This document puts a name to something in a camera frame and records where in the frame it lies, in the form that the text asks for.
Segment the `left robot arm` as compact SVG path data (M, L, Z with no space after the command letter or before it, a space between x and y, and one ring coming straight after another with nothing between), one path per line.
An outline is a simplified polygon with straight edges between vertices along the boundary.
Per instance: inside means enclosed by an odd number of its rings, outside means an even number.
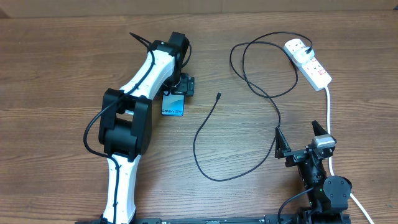
M182 72L191 54L185 34L173 32L166 42L144 41L147 58L118 90L107 89L99 122L99 143L109 167L108 199L100 223L133 223L137 168L152 136L152 104L158 93L183 111L194 94L194 78Z

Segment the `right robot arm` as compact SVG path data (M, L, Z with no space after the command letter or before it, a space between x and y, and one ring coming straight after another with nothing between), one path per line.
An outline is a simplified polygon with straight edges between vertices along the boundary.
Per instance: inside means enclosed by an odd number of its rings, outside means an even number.
M325 131L317 121L312 121L314 138L305 149L293 151L279 127L275 129L275 157L285 159L286 167L298 168L305 190L287 199L276 215L277 223L350 223L348 199L352 183L345 177L326 174L322 164L331 158L337 140ZM310 205L301 207L295 214L282 216L284 207L303 195Z

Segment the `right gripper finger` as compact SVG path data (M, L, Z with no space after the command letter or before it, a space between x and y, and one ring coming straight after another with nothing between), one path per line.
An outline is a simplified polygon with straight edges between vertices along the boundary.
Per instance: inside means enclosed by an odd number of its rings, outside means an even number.
M315 136L322 136L328 134L328 132L324 130L316 120L312 121L312 128Z
M283 158L291 148L279 127L275 128L275 158Z

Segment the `Samsung Galaxy smartphone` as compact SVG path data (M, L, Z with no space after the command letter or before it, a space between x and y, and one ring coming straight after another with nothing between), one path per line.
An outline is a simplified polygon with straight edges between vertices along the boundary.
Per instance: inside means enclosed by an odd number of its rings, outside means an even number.
M183 95L164 95L162 98L163 116L183 116L185 97Z

